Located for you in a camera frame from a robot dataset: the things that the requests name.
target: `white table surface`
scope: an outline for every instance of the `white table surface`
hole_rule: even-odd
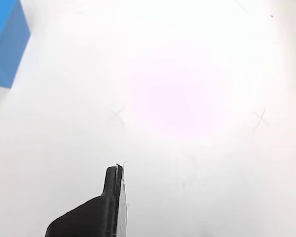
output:
[[[296,237],[296,0],[21,2],[0,237],[44,236],[124,161],[128,237]]]

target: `scratch mark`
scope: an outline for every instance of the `scratch mark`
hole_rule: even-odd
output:
[[[234,1],[238,4],[239,7],[242,8],[242,10],[244,10],[246,13],[248,13],[247,10],[237,0],[234,0]]]

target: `blue cube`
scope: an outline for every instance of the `blue cube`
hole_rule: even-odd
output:
[[[29,37],[20,0],[0,0],[0,86],[12,87]]]

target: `white tabletop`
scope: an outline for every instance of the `white tabletop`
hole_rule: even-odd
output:
[[[125,165],[128,237],[296,237],[296,0],[22,0],[0,237]]]

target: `blue block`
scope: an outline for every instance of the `blue block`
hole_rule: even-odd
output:
[[[20,0],[0,0],[0,86],[12,87],[30,34]]]

